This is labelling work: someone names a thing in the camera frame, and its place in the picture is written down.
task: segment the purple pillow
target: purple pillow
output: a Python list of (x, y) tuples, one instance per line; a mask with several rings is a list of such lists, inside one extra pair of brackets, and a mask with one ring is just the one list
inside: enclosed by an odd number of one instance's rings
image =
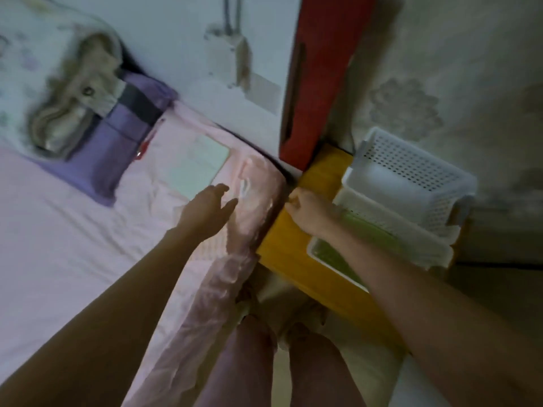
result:
[(117, 105), (91, 125), (72, 154), (63, 161), (39, 162), (51, 174), (108, 207), (115, 189), (136, 157), (141, 143), (176, 93), (164, 83), (142, 74), (124, 72), (126, 88)]

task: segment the mattress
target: mattress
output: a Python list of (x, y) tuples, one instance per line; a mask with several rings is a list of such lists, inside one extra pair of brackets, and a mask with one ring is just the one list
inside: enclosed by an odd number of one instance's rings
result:
[(284, 177), (235, 136), (176, 102), (141, 160), (124, 174), (113, 208), (34, 163), (0, 149), (0, 382), (112, 285), (172, 228), (188, 201), (162, 179), (199, 135), (230, 149), (214, 179), (240, 196), (227, 250), (191, 258), (168, 301), (124, 404), (174, 405), (251, 273), (254, 244)]

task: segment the white storage basket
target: white storage basket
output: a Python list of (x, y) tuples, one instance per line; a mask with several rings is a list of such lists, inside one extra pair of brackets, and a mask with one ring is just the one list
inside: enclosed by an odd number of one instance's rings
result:
[(344, 187), (453, 244), (459, 225), (447, 225), (456, 204), (467, 216), (477, 179), (377, 127), (370, 130), (343, 176)]
[[(368, 198), (360, 198), (353, 191), (342, 188), (333, 203), (396, 237), (405, 247), (412, 263), (426, 270), (433, 266), (448, 267), (451, 263), (453, 257), (451, 246), (434, 234), (390, 212), (376, 202)], [(318, 242), (319, 239), (313, 237), (307, 247), (307, 253), (313, 259), (367, 291), (362, 284), (350, 279), (316, 257), (314, 249)]]

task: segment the paper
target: paper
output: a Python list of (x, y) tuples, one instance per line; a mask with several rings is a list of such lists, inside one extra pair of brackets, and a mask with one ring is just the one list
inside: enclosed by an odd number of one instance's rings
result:
[(199, 136), (186, 155), (167, 174), (166, 182), (192, 200), (211, 184), (226, 162), (230, 150), (208, 136)]

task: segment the wall outlet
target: wall outlet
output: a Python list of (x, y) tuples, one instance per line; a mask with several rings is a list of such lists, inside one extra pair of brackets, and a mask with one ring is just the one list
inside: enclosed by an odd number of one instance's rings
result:
[(247, 66), (247, 41), (239, 33), (226, 35), (218, 25), (204, 35), (209, 75), (228, 87), (239, 86)]

